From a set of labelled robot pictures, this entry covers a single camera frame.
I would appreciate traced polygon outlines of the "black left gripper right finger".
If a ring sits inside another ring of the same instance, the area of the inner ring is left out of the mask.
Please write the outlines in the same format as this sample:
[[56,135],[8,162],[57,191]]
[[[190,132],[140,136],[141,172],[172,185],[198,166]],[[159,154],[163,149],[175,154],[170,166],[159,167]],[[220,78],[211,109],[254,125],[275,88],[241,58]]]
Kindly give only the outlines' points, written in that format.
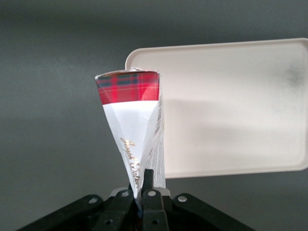
[[163,197],[169,197],[169,190],[154,187],[154,171],[146,169],[142,194],[142,231],[168,231],[167,214]]

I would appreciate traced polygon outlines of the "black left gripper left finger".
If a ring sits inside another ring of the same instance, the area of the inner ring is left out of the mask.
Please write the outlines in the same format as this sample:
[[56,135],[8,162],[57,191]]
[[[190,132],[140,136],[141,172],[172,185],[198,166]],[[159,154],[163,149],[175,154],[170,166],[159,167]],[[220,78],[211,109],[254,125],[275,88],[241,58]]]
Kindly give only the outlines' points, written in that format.
[[133,231],[135,200],[130,186],[113,190],[103,203],[94,231]]

